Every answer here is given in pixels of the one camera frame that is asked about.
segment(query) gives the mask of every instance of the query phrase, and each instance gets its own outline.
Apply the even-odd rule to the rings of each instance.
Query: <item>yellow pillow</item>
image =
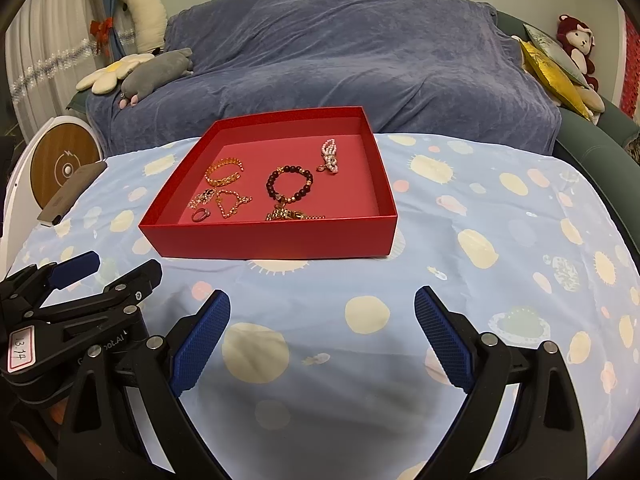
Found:
[[[571,80],[562,69],[532,44],[525,43],[520,38],[518,38],[518,40],[522,47],[522,55],[529,66],[536,72],[542,85],[560,99],[569,110],[580,114],[590,121],[591,118],[587,107],[584,105],[584,102],[582,102],[580,94],[578,94],[578,91],[574,88]]]

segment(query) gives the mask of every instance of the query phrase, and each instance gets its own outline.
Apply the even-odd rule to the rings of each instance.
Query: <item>gray plush toy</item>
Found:
[[[137,66],[120,87],[120,110],[131,102],[135,106],[154,90],[185,75],[192,75],[190,48],[171,50]]]

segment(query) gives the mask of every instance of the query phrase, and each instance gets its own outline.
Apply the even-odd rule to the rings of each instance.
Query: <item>red tray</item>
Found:
[[[322,144],[335,139],[339,172],[318,172]],[[231,218],[215,201],[203,222],[191,220],[189,201],[207,189],[209,165],[237,157],[244,171],[226,186],[252,197]],[[265,188],[279,166],[311,170],[311,192],[287,208],[318,220],[266,221],[275,201]],[[237,171],[224,166],[213,178]],[[274,185],[293,195],[305,181],[284,173]],[[222,195],[229,210],[235,197]],[[174,258],[319,259],[385,256],[391,250],[398,213],[378,146],[360,107],[288,110],[216,121],[184,157],[140,222],[140,230],[161,256]]]

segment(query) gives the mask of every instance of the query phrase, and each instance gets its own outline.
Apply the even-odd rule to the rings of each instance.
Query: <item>red ribbon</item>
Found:
[[[104,52],[109,56],[109,29],[113,28],[113,18],[107,18],[103,22],[92,21],[89,32],[95,36],[95,53]]]

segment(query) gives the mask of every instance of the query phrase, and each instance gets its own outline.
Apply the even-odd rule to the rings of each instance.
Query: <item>plush toy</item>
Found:
[[[136,28],[139,54],[160,54],[164,47],[166,9],[161,0],[122,0],[123,10],[129,9]]]
[[[591,29],[586,23],[563,14],[560,16],[556,38],[558,38],[562,48],[571,57],[580,72],[584,74],[587,83],[597,92],[598,80],[591,76],[596,69],[591,59],[589,59],[589,55],[595,45]]]
[[[118,79],[126,78],[139,64],[153,58],[153,54],[131,54],[130,56],[125,56],[109,66],[100,68],[83,77],[76,85],[76,90],[80,92],[91,87],[91,92],[94,94],[108,94],[116,88]]]
[[[130,102],[135,106],[151,92],[185,75],[192,75],[193,62],[190,48],[171,50],[155,56],[139,66],[122,82],[120,87],[120,109]]]

